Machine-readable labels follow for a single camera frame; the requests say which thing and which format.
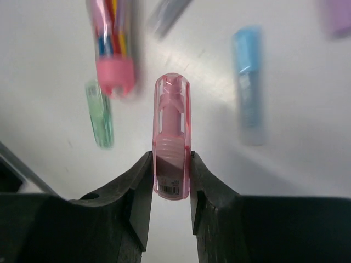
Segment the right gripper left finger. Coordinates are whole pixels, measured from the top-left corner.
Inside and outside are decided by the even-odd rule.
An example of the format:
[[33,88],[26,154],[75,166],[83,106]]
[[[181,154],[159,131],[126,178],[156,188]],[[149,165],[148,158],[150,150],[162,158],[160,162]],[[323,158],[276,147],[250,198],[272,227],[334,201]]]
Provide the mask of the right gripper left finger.
[[140,262],[148,241],[152,153],[78,200],[1,194],[1,262]]

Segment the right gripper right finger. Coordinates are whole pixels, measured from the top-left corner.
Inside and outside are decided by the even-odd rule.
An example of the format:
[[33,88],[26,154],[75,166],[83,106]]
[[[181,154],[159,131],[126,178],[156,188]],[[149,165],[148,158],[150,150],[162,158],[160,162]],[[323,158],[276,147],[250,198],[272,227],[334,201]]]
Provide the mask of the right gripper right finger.
[[350,200],[240,195],[191,155],[199,262],[350,262]]

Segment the pink correction tape highlighter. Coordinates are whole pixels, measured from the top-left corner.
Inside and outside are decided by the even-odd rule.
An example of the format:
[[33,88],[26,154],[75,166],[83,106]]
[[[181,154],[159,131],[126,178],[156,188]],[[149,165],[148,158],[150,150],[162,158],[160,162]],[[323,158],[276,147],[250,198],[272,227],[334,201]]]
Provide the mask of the pink correction tape highlighter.
[[155,83],[152,137],[154,191],[172,201],[190,191],[190,83],[180,74],[162,75]]

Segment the light blue clear marker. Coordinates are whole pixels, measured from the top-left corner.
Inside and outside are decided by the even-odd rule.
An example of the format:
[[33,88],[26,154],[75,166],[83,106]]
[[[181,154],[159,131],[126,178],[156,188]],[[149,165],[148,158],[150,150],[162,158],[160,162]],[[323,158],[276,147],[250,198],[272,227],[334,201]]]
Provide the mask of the light blue clear marker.
[[265,131],[260,27],[245,26],[233,35],[233,62],[241,140],[245,145],[263,145]]

